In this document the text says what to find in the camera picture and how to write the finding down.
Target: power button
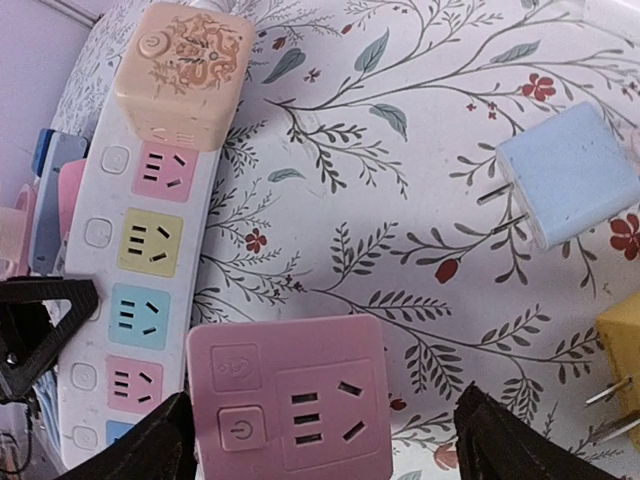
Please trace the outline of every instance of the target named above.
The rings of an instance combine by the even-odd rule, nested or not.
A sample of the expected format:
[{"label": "power button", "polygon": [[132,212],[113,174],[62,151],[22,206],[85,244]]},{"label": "power button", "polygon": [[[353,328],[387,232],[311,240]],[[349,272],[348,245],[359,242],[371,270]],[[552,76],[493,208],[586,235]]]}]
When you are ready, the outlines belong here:
[{"label": "power button", "polygon": [[267,444],[260,407],[224,408],[218,413],[220,440],[227,452],[256,450]]},{"label": "power button", "polygon": [[164,32],[150,32],[140,39],[138,47],[146,58],[156,58],[169,50],[171,40]]}]

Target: pink outlet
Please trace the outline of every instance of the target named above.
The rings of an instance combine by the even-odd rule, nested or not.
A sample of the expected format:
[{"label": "pink outlet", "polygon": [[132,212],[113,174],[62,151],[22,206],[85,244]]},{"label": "pink outlet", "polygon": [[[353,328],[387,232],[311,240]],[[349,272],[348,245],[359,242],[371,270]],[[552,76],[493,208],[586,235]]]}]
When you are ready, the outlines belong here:
[{"label": "pink outlet", "polygon": [[380,322],[369,315],[205,325],[187,340],[207,480],[389,480]]},{"label": "pink outlet", "polygon": [[197,162],[196,150],[145,142],[133,193],[185,203],[189,200]]},{"label": "pink outlet", "polygon": [[124,357],[107,357],[108,405],[146,415],[162,403],[162,365]]}]

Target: pink socket adapter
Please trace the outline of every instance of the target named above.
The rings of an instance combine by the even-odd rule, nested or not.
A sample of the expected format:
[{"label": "pink socket adapter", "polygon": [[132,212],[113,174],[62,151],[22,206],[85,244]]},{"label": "pink socket adapter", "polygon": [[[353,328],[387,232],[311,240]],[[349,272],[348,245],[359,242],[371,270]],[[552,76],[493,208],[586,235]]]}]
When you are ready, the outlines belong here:
[{"label": "pink socket adapter", "polygon": [[203,325],[187,350],[206,480],[391,478],[374,317]]}]

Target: fabric surface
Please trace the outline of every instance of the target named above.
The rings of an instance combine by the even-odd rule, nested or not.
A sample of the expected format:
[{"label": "fabric surface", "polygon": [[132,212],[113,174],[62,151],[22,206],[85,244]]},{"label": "fabric surface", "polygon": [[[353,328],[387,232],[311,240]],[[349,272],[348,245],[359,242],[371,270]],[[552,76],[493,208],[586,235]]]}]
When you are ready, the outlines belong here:
[{"label": "fabric surface", "polygon": [[[91,137],[149,0],[91,34],[53,127]],[[368,312],[385,325],[394,479],[459,478],[464,386],[617,477],[593,446],[615,401],[594,318],[640,287],[638,209],[548,253],[506,195],[494,147],[580,101],[620,137],[640,121],[640,48],[547,0],[219,0],[258,36],[222,153],[193,323]]]}]

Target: bed sheet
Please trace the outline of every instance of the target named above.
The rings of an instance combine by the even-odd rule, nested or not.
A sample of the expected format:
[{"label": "bed sheet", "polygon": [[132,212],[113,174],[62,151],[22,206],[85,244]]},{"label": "bed sheet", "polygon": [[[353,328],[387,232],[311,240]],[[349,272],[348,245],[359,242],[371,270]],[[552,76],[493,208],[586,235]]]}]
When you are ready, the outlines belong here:
[{"label": "bed sheet", "polygon": [[[149,0],[93,30],[53,127],[91,137]],[[640,287],[638,208],[548,253],[502,183],[495,146],[589,101],[640,121],[640,49],[548,0],[239,0],[257,42],[222,153],[193,323],[366,312],[385,327],[395,479],[458,478],[451,412],[471,381],[616,476],[593,446],[615,402],[595,316]]]}]

